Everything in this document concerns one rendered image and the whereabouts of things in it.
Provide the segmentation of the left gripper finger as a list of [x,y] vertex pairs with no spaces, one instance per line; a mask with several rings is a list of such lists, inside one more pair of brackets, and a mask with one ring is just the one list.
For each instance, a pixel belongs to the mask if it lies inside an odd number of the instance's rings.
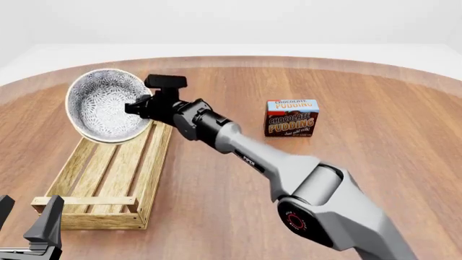
[[61,216],[64,200],[59,195],[53,195],[48,201],[41,216],[23,235],[30,242],[30,248],[38,246],[55,246],[61,248]]
[[15,204],[15,200],[13,200],[8,195],[1,195],[0,196],[0,230],[2,229],[6,219],[8,218],[9,214],[11,213]]

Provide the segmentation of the wooden slat tray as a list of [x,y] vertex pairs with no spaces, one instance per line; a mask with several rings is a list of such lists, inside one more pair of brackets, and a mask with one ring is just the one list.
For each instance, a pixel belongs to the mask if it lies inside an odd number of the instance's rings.
[[44,196],[31,205],[42,213],[62,196],[64,230],[146,229],[173,128],[151,123],[125,144],[81,139]]

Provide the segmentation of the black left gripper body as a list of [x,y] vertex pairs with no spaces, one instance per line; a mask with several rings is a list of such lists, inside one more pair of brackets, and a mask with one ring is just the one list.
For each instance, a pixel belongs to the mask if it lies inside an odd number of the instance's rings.
[[0,260],[59,260],[62,250],[46,243],[32,243],[28,248],[0,248]]

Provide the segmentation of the chocolate pudding box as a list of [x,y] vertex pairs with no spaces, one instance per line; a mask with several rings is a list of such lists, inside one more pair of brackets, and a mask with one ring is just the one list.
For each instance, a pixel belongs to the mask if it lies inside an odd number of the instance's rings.
[[268,100],[264,134],[266,137],[311,137],[318,114],[316,100]]

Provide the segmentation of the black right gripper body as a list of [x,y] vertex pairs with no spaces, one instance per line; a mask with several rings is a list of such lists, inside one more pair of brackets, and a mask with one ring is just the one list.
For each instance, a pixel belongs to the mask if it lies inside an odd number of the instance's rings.
[[154,95],[147,100],[142,118],[148,118],[153,121],[159,121],[175,127],[173,115],[175,104],[180,102],[179,92],[156,91]]

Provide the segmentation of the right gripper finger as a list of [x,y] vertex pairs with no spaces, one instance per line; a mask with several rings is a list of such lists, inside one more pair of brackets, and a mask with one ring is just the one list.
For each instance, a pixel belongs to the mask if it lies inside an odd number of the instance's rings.
[[136,99],[135,103],[126,103],[124,111],[127,114],[140,116],[140,118],[150,118],[149,101],[151,97],[151,95],[142,95]]

